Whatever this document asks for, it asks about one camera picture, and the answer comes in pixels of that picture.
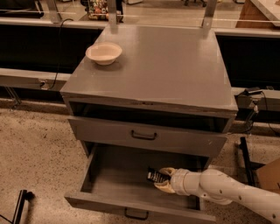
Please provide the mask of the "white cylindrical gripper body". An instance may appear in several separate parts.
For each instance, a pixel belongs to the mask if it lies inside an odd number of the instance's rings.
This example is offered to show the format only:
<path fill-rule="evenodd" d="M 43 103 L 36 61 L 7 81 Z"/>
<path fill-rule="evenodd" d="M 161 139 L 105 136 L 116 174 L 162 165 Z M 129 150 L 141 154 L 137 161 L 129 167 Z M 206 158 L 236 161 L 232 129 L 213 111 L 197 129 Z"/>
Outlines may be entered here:
<path fill-rule="evenodd" d="M 178 195 L 190 196 L 192 191 L 187 187 L 187 180 L 193 173 L 186 169 L 177 169 L 171 175 L 171 188 Z"/>

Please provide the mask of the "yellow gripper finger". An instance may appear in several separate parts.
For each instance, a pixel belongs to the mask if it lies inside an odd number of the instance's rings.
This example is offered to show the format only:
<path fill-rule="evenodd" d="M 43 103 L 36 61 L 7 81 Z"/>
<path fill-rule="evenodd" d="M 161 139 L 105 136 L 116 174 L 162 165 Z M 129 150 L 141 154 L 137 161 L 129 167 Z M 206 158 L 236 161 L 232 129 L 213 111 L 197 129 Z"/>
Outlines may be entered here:
<path fill-rule="evenodd" d="M 172 176 L 176 172 L 176 169 L 172 167 L 165 167 L 161 168 L 159 172 L 164 175 Z"/>
<path fill-rule="evenodd" d="M 175 193 L 169 180 L 166 180 L 162 183 L 155 183 L 154 186 L 164 193 Z"/>

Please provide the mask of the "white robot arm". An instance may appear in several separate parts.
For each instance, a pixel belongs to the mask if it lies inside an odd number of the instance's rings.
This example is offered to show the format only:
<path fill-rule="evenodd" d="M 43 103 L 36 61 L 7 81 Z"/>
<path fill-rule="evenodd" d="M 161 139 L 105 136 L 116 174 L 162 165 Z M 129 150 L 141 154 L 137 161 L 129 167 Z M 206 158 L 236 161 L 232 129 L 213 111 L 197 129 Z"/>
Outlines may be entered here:
<path fill-rule="evenodd" d="M 215 169 L 196 172 L 171 167 L 162 168 L 156 174 L 154 186 L 165 193 L 195 195 L 220 205 L 228 205 L 234 201 L 273 224 L 280 224 L 278 193 L 244 185 Z"/>

